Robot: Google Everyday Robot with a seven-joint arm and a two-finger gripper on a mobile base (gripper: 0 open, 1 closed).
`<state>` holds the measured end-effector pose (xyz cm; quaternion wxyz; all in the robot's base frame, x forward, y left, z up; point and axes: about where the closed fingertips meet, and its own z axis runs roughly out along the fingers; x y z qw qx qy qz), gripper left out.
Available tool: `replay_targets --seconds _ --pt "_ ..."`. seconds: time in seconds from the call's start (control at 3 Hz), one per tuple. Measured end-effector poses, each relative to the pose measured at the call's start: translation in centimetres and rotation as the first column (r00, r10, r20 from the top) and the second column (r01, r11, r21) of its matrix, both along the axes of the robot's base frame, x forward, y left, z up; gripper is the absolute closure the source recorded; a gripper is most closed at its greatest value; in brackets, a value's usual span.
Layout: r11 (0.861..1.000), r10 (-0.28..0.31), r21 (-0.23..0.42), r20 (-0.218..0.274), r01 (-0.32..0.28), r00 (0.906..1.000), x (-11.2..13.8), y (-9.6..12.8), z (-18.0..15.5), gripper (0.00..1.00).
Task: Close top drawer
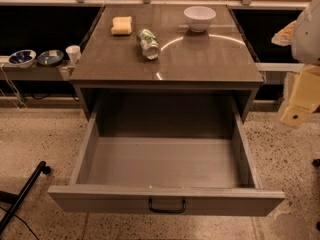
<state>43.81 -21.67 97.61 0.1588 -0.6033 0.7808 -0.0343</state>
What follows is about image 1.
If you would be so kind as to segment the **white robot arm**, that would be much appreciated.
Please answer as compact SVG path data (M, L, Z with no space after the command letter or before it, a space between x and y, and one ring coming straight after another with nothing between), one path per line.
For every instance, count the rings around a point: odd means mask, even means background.
M320 0L312 0L271 42L290 45L292 57L303 64L280 115L283 125L299 127L320 106Z

